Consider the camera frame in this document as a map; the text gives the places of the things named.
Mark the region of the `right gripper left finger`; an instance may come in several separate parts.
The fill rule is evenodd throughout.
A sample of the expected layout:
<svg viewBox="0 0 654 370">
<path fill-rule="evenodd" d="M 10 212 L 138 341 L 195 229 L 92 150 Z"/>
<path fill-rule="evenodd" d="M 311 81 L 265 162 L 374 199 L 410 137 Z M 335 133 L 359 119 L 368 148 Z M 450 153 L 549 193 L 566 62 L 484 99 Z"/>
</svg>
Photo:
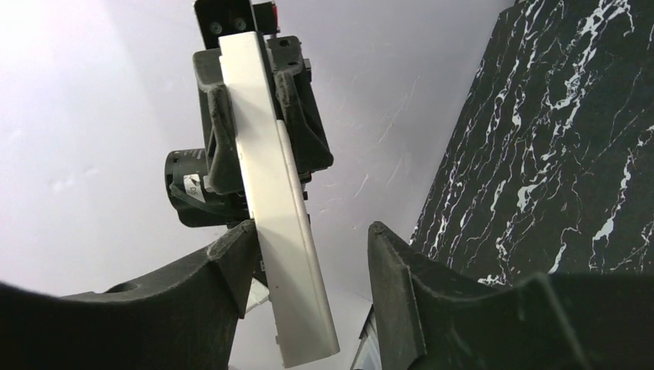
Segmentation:
<svg viewBox="0 0 654 370">
<path fill-rule="evenodd" d="M 103 293 L 2 284 L 3 369 L 226 369 L 260 256 L 255 223 Z"/>
</svg>

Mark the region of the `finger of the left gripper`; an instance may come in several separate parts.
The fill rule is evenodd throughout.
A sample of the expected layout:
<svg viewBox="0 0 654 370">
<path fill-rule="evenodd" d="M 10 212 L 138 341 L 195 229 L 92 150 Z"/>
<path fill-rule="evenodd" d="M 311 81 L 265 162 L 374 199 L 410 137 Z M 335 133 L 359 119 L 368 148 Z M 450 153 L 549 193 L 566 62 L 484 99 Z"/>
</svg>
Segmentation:
<svg viewBox="0 0 654 370">
<path fill-rule="evenodd" d="M 301 177 L 325 170 L 334 163 L 312 90 L 312 67 L 295 36 L 269 39 L 275 97 L 281 108 Z"/>
<path fill-rule="evenodd" d="M 244 190 L 235 142 L 233 109 L 224 83 L 219 49 L 195 52 L 192 58 L 201 110 L 208 185 L 220 195 Z"/>
</svg>

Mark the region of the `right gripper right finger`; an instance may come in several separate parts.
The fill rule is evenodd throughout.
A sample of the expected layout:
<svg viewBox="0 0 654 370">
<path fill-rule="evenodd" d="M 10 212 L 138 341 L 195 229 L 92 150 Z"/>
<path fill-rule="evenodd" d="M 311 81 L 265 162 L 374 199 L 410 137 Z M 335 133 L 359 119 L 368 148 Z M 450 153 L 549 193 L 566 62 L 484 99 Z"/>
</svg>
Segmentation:
<svg viewBox="0 0 654 370">
<path fill-rule="evenodd" d="M 651 369 L 653 279 L 537 273 L 498 290 L 384 223 L 367 259 L 384 369 Z"/>
</svg>

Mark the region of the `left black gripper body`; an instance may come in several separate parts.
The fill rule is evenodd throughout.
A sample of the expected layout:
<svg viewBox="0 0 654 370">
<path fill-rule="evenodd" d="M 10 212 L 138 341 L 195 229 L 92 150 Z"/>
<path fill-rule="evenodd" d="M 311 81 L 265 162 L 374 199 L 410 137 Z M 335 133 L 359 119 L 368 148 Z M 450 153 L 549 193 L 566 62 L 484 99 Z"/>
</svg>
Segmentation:
<svg viewBox="0 0 654 370">
<path fill-rule="evenodd" d="M 220 195 L 208 185 L 202 148 L 168 153 L 164 176 L 170 204 L 186 227 L 232 228 L 250 218 L 244 194 Z"/>
</svg>

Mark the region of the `white remote control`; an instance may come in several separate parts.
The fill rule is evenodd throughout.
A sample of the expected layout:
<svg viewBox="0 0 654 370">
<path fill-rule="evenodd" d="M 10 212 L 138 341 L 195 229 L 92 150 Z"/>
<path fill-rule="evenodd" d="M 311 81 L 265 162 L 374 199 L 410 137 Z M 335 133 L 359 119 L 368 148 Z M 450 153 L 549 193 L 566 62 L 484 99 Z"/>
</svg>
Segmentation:
<svg viewBox="0 0 654 370">
<path fill-rule="evenodd" d="M 285 368 L 328 358 L 339 342 L 270 58 L 255 31 L 218 39 L 244 191 L 258 232 Z"/>
</svg>

